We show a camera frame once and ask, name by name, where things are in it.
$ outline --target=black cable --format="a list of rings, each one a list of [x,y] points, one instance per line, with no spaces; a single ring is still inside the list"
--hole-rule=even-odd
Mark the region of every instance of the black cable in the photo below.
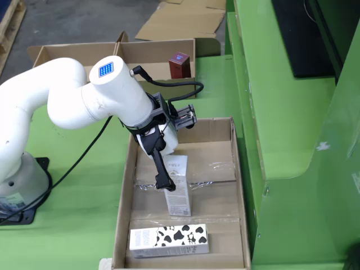
[[[191,93],[184,94],[181,97],[173,97],[168,100],[168,103],[171,104],[173,101],[179,101],[179,100],[185,100],[189,97],[192,97],[198,93],[201,92],[201,90],[204,89],[204,85],[200,82],[181,82],[181,83],[159,83],[154,80],[151,80],[150,83],[156,85],[156,86],[162,86],[162,87],[176,87],[176,86],[199,86],[199,88]]]
[[[156,82],[152,79],[152,77],[150,77],[148,75],[148,73],[141,67],[141,66],[136,66],[132,69],[132,73],[134,75],[139,74],[141,77],[143,77],[147,82],[152,83],[156,86],[162,86],[162,87],[176,87],[176,86],[199,86],[199,88],[189,94],[184,94],[181,97],[173,97],[170,98],[168,100],[168,104],[169,104],[169,110],[170,113],[173,116],[178,116],[177,110],[175,109],[174,105],[172,105],[173,101],[179,101],[179,100],[184,100],[186,98],[192,97],[196,94],[198,94],[201,90],[204,89],[204,85],[200,82],[181,82],[181,83],[159,83]]]
[[[33,200],[30,204],[22,207],[20,210],[12,213],[11,215],[9,215],[7,218],[5,218],[3,221],[0,222],[0,225],[3,224],[4,222],[6,222],[8,219],[12,218],[14,215],[17,215],[19,213],[21,213],[22,211],[24,211],[25,209],[27,209],[28,207],[30,207],[31,205],[33,205],[34,203],[36,203],[39,199],[41,199],[42,197],[46,196],[48,193],[50,193],[51,190],[53,190],[55,187],[57,187],[57,185],[59,185],[62,180],[64,180],[69,173],[71,173],[71,171],[80,163],[80,161],[86,156],[86,154],[89,152],[89,150],[91,149],[91,147],[93,147],[93,145],[96,143],[96,141],[100,138],[100,136],[103,134],[103,132],[105,131],[107,125],[109,124],[110,120],[111,120],[112,116],[109,117],[106,121],[106,123],[103,125],[102,129],[100,130],[99,134],[95,137],[95,139],[90,143],[90,145],[88,146],[88,148],[86,148],[85,152],[83,152],[83,154],[80,156],[80,158],[74,163],[73,166],[71,166],[71,168],[59,179],[59,181],[57,181],[52,187],[50,187],[47,191],[45,191],[44,193],[42,193],[39,197],[37,197],[35,200]]]

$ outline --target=cardboard flap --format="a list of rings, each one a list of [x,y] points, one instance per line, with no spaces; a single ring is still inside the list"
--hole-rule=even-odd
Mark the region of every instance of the cardboard flap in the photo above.
[[[30,46],[28,48],[28,55],[33,63],[35,63],[36,58],[38,58],[38,55],[42,47],[43,46]]]
[[[125,31],[122,31],[116,42],[129,42],[128,34]]]
[[[226,10],[226,0],[207,0],[206,7]]]

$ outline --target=green table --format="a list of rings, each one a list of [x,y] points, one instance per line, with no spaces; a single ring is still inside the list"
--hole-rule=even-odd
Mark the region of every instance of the green table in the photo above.
[[[239,94],[232,56],[198,58],[197,79],[205,85],[193,103],[200,118],[233,116],[241,134]],[[31,123],[27,151],[50,158],[57,181],[80,157],[104,121],[80,130],[52,124],[45,107]],[[0,227],[1,269],[97,269],[113,255],[129,132],[113,118],[84,160],[39,208],[33,224]]]

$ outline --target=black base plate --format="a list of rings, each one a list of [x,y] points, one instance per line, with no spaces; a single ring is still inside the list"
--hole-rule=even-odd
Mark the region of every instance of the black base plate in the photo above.
[[[51,188],[52,187],[52,178],[47,170],[47,168],[49,167],[50,159],[47,157],[37,157],[36,161],[39,163],[41,168],[46,172],[46,175],[49,179],[49,188]],[[0,226],[31,224],[34,221],[36,210],[38,209],[39,206],[41,206],[46,201],[46,199],[49,197],[49,195],[50,195],[50,192],[48,194],[46,194],[46,196],[44,196],[36,205],[34,205],[30,209],[23,211],[21,214],[19,214],[20,220],[18,222],[6,221],[6,222],[0,224]]]

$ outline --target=open cardboard tray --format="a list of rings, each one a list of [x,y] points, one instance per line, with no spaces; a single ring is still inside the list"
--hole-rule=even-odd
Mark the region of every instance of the open cardboard tray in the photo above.
[[[250,269],[237,136],[232,118],[199,119],[193,129],[181,129],[178,139],[174,154],[188,156],[188,182],[212,183],[198,185],[192,191],[191,217],[170,216],[162,192],[139,186],[154,184],[156,169],[131,136],[112,268]],[[136,259],[129,252],[131,229],[200,223],[208,227],[208,254]]]
[[[169,59],[177,52],[190,56],[190,78],[171,78]],[[131,69],[141,65],[154,80],[178,83],[195,81],[195,58],[220,55],[220,43],[214,38],[128,42],[128,36],[123,31],[116,42],[31,46],[28,48],[28,54],[34,62],[33,68],[60,57],[76,59],[85,67],[88,81],[89,73],[98,61],[106,56],[117,55],[123,58]],[[183,96],[195,90],[194,85],[159,87],[144,81],[139,75],[136,78],[146,92],[152,95],[160,92],[165,99]]]

